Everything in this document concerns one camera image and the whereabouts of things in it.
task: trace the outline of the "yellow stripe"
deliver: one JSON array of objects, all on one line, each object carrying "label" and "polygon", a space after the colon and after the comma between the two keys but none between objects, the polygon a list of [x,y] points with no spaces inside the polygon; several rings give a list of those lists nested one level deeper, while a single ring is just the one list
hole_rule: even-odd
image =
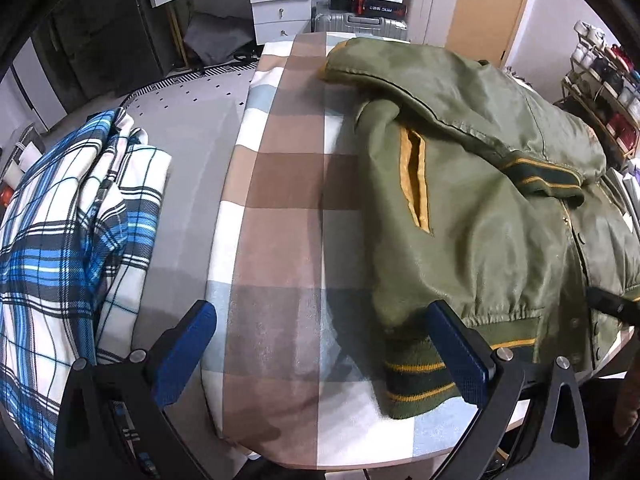
[{"label": "yellow stripe", "polygon": [[500,171],[506,170],[507,168],[510,168],[511,166],[515,166],[516,164],[530,164],[531,166],[538,166],[539,168],[549,168],[550,170],[564,171],[565,173],[571,173],[576,178],[576,180],[580,182],[580,176],[577,173],[574,173],[573,171],[568,170],[567,168],[561,168],[560,166],[547,164],[546,162],[538,162],[536,160],[530,160],[528,158],[517,158],[515,160],[512,160],[506,166],[501,167]]},{"label": "yellow stripe", "polygon": [[549,187],[561,187],[563,189],[575,187],[577,189],[581,189],[580,186],[576,186],[575,184],[551,184],[540,176],[530,176],[529,178],[526,178],[523,181],[517,183],[516,186],[523,186],[524,184],[529,184],[535,180],[541,180],[542,182],[545,183],[546,186],[549,186]]},{"label": "yellow stripe", "polygon": [[[491,350],[495,350],[496,348],[505,347],[505,346],[509,348],[513,348],[516,346],[528,346],[528,345],[533,345],[535,342],[536,342],[535,339],[516,339],[515,341],[507,341],[506,343],[498,343],[495,345],[491,345]],[[440,361],[439,363],[431,364],[431,365],[395,365],[392,363],[385,362],[385,366],[387,368],[391,368],[392,370],[395,370],[396,372],[413,372],[413,373],[434,372],[436,370],[442,370],[445,367],[442,361]]]},{"label": "yellow stripe", "polygon": [[400,402],[415,402],[416,400],[427,399],[428,397],[433,397],[433,396],[436,396],[437,394],[441,394],[442,392],[446,392],[447,390],[452,389],[453,386],[455,386],[454,383],[449,383],[439,388],[436,388],[434,390],[429,390],[428,392],[424,392],[422,394],[417,394],[417,395],[411,395],[411,396],[396,395],[396,394],[392,394],[391,392],[387,392],[386,394],[389,396],[391,400],[399,400]]}]

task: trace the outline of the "blue and white plaid shirt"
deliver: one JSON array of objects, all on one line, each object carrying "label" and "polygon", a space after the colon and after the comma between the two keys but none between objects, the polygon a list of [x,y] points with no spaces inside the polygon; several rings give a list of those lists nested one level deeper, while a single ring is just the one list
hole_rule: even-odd
[{"label": "blue and white plaid shirt", "polygon": [[50,471],[70,365],[119,361],[151,258],[170,156],[122,108],[24,175],[0,227],[0,401]]}]

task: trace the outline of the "person's finger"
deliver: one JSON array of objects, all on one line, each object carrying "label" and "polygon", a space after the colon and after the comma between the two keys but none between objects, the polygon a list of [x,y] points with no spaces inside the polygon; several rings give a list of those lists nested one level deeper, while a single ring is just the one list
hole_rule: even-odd
[{"label": "person's finger", "polygon": [[613,414],[613,429],[619,436],[624,436],[636,423],[638,410],[640,410],[640,351],[636,352],[618,392]]}]

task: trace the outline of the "table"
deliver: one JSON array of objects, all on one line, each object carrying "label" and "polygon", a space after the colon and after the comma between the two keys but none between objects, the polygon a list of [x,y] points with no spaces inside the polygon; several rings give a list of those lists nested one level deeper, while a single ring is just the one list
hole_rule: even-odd
[{"label": "table", "polygon": [[[268,43],[218,211],[206,299],[218,329],[202,383],[221,436],[288,466],[339,470],[447,453],[476,408],[380,412],[382,337],[365,272],[356,92],[317,77],[353,34]],[[629,340],[618,335],[607,362]],[[512,424],[521,423],[521,402]]]}]

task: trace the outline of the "olive green satin jacket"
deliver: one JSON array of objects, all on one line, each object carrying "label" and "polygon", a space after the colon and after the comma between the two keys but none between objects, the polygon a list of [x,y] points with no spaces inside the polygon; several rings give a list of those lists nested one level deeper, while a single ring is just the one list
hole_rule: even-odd
[{"label": "olive green satin jacket", "polygon": [[640,245],[588,126],[487,65],[367,38],[321,75],[355,121],[373,305],[394,418],[457,395],[422,314],[444,299],[489,345],[593,370],[619,330],[585,287],[638,300]]}]

